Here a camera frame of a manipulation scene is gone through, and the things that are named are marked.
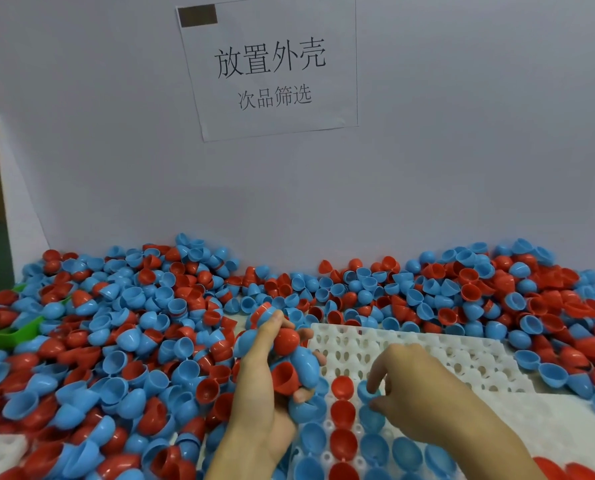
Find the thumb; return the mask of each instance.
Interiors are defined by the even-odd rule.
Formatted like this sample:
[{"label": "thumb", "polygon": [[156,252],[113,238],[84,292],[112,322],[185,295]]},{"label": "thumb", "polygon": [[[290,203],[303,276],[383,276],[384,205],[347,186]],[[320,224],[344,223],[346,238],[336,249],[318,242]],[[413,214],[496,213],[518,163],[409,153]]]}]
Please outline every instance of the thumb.
[{"label": "thumb", "polygon": [[284,321],[284,314],[278,310],[273,313],[273,316],[260,327],[255,337],[255,342],[248,355],[251,355],[255,360],[263,360],[266,362],[269,356],[271,348],[273,348],[273,341],[279,333],[279,329],[282,327]]},{"label": "thumb", "polygon": [[371,411],[388,417],[388,414],[391,411],[391,398],[387,395],[377,396],[371,400],[371,402],[368,404],[368,407],[371,409]]}]

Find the green plastic tray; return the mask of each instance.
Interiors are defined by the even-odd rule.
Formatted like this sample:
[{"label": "green plastic tray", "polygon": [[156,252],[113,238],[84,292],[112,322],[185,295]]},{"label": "green plastic tray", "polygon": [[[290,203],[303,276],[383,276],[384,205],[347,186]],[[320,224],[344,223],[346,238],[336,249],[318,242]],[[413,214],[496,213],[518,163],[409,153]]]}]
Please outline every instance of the green plastic tray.
[{"label": "green plastic tray", "polygon": [[[26,284],[15,286],[13,291],[20,292]],[[12,328],[3,328],[0,330],[0,349],[13,349],[22,342],[34,339],[39,335],[39,324],[44,321],[44,317],[37,317],[30,323],[27,323],[19,330]]]}]

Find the white partition board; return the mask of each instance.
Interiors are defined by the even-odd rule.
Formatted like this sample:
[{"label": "white partition board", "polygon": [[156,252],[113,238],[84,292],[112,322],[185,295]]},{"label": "white partition board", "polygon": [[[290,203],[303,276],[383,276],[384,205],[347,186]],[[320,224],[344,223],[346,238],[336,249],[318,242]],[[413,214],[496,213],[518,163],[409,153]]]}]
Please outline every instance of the white partition board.
[{"label": "white partition board", "polygon": [[356,0],[359,126],[214,143],[188,3],[0,0],[0,115],[51,246],[185,231],[309,270],[524,236],[595,268],[595,0]]}]

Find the human hand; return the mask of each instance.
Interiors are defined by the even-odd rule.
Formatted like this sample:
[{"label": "human hand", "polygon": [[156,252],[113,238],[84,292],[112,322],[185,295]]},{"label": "human hand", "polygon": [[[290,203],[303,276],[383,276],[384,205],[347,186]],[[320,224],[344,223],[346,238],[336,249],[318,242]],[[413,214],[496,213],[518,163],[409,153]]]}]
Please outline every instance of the human hand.
[{"label": "human hand", "polygon": [[469,387],[419,344],[390,345],[375,359],[366,382],[374,393],[382,379],[386,395],[369,406],[411,439],[451,450],[464,431],[505,426]]},{"label": "human hand", "polygon": [[[263,466],[268,475],[257,471],[256,477],[269,478],[293,441],[297,427],[288,415],[288,400],[273,391],[269,369],[269,353],[280,328],[295,328],[295,325],[277,311],[260,327],[255,342],[243,357],[237,376],[237,388],[227,434],[243,438],[247,449],[252,448],[258,456],[258,468]],[[313,331],[302,328],[297,331],[300,343],[313,338]],[[326,357],[314,353],[320,365]],[[308,401],[315,391],[304,388],[293,394],[296,403]]]}]

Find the wrist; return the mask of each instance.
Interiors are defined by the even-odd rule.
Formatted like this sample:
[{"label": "wrist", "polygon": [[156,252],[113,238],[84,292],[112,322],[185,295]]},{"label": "wrist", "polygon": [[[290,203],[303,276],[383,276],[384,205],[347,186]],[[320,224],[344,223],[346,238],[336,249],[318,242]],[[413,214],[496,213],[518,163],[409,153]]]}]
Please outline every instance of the wrist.
[{"label": "wrist", "polygon": [[270,478],[274,469],[263,440],[254,432],[230,424],[211,461],[206,480]]}]

